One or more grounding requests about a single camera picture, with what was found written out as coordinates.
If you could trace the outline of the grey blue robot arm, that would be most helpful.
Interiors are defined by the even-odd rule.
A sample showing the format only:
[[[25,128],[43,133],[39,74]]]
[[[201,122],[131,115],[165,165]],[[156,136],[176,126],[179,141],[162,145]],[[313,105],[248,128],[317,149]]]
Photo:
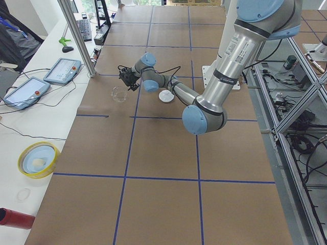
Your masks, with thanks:
[[[213,63],[215,68],[202,94],[174,75],[156,72],[156,59],[151,53],[142,55],[132,67],[120,69],[119,78],[131,90],[138,89],[138,79],[142,79],[147,92],[159,88],[169,90],[186,105],[182,121],[190,133],[200,135],[217,131],[227,122],[223,103],[260,44],[295,36],[300,30],[301,12],[302,1],[232,1],[228,14],[235,14],[235,18],[228,17],[225,27],[229,27],[233,35]]]

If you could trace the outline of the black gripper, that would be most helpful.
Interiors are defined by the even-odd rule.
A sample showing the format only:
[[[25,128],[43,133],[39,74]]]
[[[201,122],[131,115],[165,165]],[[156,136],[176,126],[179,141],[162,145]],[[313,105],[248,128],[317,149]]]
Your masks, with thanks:
[[[119,78],[124,82],[126,86],[129,86],[128,90],[137,90],[139,84],[135,83],[135,75],[129,70],[120,70]]]

